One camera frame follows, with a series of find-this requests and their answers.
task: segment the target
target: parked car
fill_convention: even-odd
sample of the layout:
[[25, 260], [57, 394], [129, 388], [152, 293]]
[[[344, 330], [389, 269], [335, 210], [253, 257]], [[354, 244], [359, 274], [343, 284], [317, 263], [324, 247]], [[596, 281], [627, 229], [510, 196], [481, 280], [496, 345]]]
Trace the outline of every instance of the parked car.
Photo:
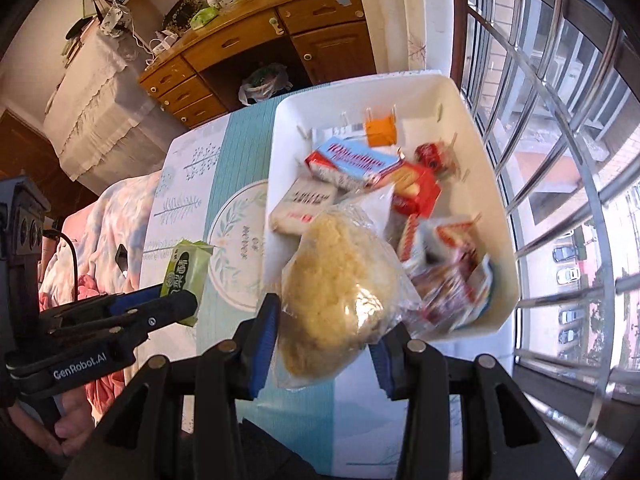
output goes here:
[[558, 285], [568, 285], [577, 282], [580, 279], [580, 269], [578, 267], [567, 267], [560, 269], [556, 273], [556, 281]]
[[573, 260], [578, 255], [578, 249], [572, 245], [556, 247], [554, 249], [554, 261], [560, 263], [567, 260]]
[[566, 324], [566, 323], [571, 323], [576, 319], [581, 319], [583, 317], [584, 317], [583, 310], [565, 310], [564, 312], [561, 312], [559, 314], [558, 321], [560, 322], [560, 324]]
[[579, 335], [580, 335], [580, 331], [579, 330], [574, 330], [572, 328], [570, 328], [568, 330], [562, 330], [562, 332], [558, 336], [558, 342], [560, 342], [562, 344], [570, 343], [571, 341], [574, 341], [575, 339], [578, 339]]

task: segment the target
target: wooden desk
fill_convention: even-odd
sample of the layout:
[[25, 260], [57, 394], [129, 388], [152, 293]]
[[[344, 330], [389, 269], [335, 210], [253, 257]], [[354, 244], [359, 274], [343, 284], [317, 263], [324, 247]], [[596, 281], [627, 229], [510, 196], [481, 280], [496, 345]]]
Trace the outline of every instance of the wooden desk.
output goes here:
[[242, 79], [269, 62], [294, 88], [375, 73], [361, 0], [242, 0], [188, 30], [140, 76], [167, 111], [194, 127], [242, 107]]

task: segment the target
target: table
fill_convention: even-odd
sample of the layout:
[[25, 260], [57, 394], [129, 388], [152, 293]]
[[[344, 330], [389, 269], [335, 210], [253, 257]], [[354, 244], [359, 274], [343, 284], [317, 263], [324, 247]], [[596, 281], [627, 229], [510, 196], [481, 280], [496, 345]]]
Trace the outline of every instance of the table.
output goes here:
[[[230, 337], [255, 311], [260, 286], [264, 201], [271, 128], [279, 96], [191, 130], [171, 145], [146, 233], [140, 286], [164, 278], [171, 248], [182, 238], [216, 245], [195, 329], [173, 325], [152, 333], [138, 349], [172, 360], [201, 354]], [[472, 359], [482, 352], [511, 371], [513, 321], [492, 336], [435, 344]], [[321, 474], [392, 478], [401, 449], [406, 402], [391, 402], [378, 387], [368, 352], [334, 381], [297, 391], [267, 387], [254, 402], [238, 402], [246, 416]], [[459, 400], [452, 398], [452, 470], [462, 469]]]

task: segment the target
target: black cable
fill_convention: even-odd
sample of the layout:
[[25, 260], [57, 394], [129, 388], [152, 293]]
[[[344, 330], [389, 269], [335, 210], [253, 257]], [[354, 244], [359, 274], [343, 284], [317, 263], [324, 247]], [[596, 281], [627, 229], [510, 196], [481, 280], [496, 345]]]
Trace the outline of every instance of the black cable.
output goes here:
[[42, 236], [47, 238], [62, 238], [71, 249], [71, 256], [74, 260], [74, 301], [78, 301], [78, 257], [76, 256], [76, 248], [62, 231], [57, 229], [44, 229]]

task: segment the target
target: drawer handle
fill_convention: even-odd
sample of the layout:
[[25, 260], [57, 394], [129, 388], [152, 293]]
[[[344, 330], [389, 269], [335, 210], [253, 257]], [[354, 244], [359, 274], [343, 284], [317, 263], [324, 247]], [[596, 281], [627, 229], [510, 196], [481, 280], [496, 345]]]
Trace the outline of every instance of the drawer handle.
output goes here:
[[273, 30], [276, 31], [276, 34], [278, 36], [282, 36], [284, 34], [284, 30], [280, 27], [280, 24], [278, 23], [278, 19], [273, 17], [273, 18], [269, 18], [269, 23], [271, 23], [271, 27], [273, 27]]
[[226, 40], [225, 43], [222, 44], [222, 48], [229, 48], [236, 43], [240, 43], [240, 38], [231, 38], [230, 40]]
[[321, 9], [316, 9], [313, 12], [314, 16], [322, 16], [323, 14], [331, 14], [335, 12], [335, 7], [322, 7]]

